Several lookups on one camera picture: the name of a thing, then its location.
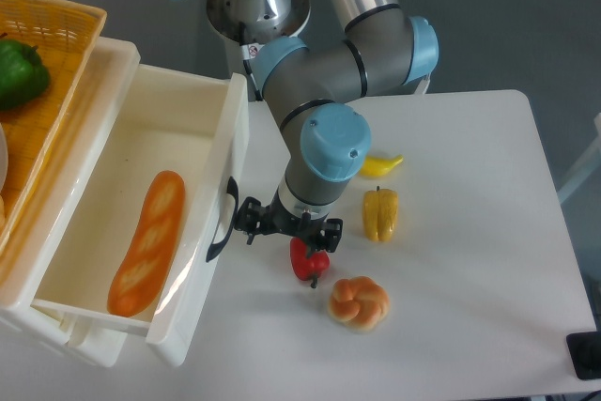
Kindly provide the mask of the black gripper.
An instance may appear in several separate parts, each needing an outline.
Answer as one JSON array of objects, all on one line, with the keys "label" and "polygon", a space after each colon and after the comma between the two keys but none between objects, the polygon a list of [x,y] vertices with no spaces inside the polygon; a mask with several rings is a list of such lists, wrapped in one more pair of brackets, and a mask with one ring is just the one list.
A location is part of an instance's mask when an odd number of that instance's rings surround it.
[{"label": "black gripper", "polygon": [[305,256],[315,253],[334,253],[343,235],[343,220],[312,219],[307,212],[300,217],[288,212],[280,204],[265,207],[251,196],[240,205],[234,228],[246,236],[246,244],[252,245],[259,235],[281,234],[299,238],[306,244]]}]

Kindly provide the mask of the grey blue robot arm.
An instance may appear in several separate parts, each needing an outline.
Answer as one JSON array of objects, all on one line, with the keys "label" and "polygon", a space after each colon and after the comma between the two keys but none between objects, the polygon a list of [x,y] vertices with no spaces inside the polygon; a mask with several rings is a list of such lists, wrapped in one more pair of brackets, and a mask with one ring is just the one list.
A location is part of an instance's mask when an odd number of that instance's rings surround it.
[{"label": "grey blue robot arm", "polygon": [[343,223],[331,208],[359,172],[371,144],[366,120],[351,102],[428,77],[439,42],[422,17],[404,14],[398,0],[332,0],[344,40],[314,52],[300,33],[308,0],[208,0],[213,29],[229,47],[232,70],[264,101],[290,159],[268,205],[236,205],[232,227],[249,238],[283,234],[307,254],[333,252]]}]

